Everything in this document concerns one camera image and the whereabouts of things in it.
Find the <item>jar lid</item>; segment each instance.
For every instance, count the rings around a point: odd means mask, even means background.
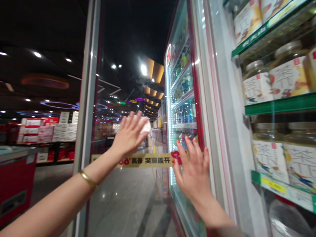
[[[289,123],[289,128],[292,130],[316,129],[316,122],[293,122]]]
[[[286,52],[286,51],[289,51],[291,49],[294,49],[294,48],[302,48],[302,43],[300,40],[297,40],[297,41],[292,41],[292,42],[289,42],[287,43],[286,45],[283,45],[282,47],[278,48],[274,54],[274,56],[277,58],[278,56],[280,56],[282,53]]]
[[[263,61],[262,60],[254,61],[254,62],[252,62],[252,63],[247,65],[246,71],[249,71],[250,69],[253,69],[254,67],[262,66],[262,65],[263,65]]]
[[[284,123],[257,123],[258,129],[281,129],[285,128]]]

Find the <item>green shelf edge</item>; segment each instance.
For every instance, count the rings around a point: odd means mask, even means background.
[[[250,48],[251,46],[253,46],[257,41],[259,41],[260,39],[262,39],[263,37],[265,37],[268,33],[270,33],[272,30],[276,29],[279,25],[281,25],[283,22],[285,22],[286,20],[288,20],[291,16],[293,16],[295,13],[297,13],[299,10],[303,9],[305,6],[307,6],[309,3],[311,3],[313,0],[306,0],[305,2],[301,3],[299,6],[297,6],[295,9],[292,10],[292,12],[290,12],[289,14],[287,14],[286,16],[284,16],[282,19],[280,19],[277,23],[275,23],[272,27],[268,28],[268,24],[270,21],[272,21],[273,18],[271,18],[269,21],[267,21],[266,23],[264,23],[258,30],[256,30],[254,33],[252,33],[247,39],[244,40],[243,43],[241,43],[240,45],[237,46],[236,49],[234,49],[231,52],[231,57],[234,58],[235,56],[243,53],[244,51],[246,51],[248,48]],[[245,44],[245,42],[248,39],[253,38],[253,40],[251,40],[246,46],[243,46]]]
[[[300,190],[300,191],[302,191],[302,192],[305,192],[305,193],[310,194],[310,195],[312,196],[312,206],[313,206],[313,211],[312,211],[312,212],[313,212],[314,214],[316,214],[316,196],[315,196],[314,194],[309,193],[309,192],[306,192],[306,191],[303,190],[303,189],[296,188],[296,187],[291,186],[291,185],[289,185],[289,184],[283,183],[283,182],[278,181],[278,180],[276,180],[276,179],[274,179],[274,178],[270,178],[270,179],[273,180],[275,183],[281,185],[281,186],[284,186],[284,185],[285,185],[285,186],[290,186],[291,188],[294,188],[294,189],[297,189],[297,190]],[[258,185],[260,185],[260,186],[262,187],[262,185],[261,185],[261,173],[252,170],[252,171],[251,171],[251,180],[252,180],[253,183],[256,183],[256,184],[258,184]],[[289,200],[289,201],[291,201],[291,202],[293,202],[293,203],[295,203],[295,204],[297,204],[297,205],[303,207],[300,203],[297,203],[297,202],[293,201],[292,198],[285,198],[285,199],[287,199],[287,200]]]
[[[316,92],[246,105],[245,115],[271,114],[316,109]]]

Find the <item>display cooler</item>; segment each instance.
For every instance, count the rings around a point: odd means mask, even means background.
[[[314,236],[316,1],[179,1],[165,52],[168,151],[210,149],[213,195],[249,236]],[[170,173],[185,236],[203,223]]]

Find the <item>bracelet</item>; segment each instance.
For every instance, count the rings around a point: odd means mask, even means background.
[[[92,181],[92,179],[89,176],[87,176],[84,173],[83,170],[80,170],[79,174],[87,181],[87,183],[90,185],[91,188],[96,189],[99,187],[94,181]]]

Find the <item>tiled floor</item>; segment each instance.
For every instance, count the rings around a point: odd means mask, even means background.
[[[148,151],[142,147],[138,152]],[[88,236],[177,236],[171,211],[153,178],[157,172],[151,168],[115,169],[91,197]],[[72,164],[37,167],[31,205],[71,175]]]

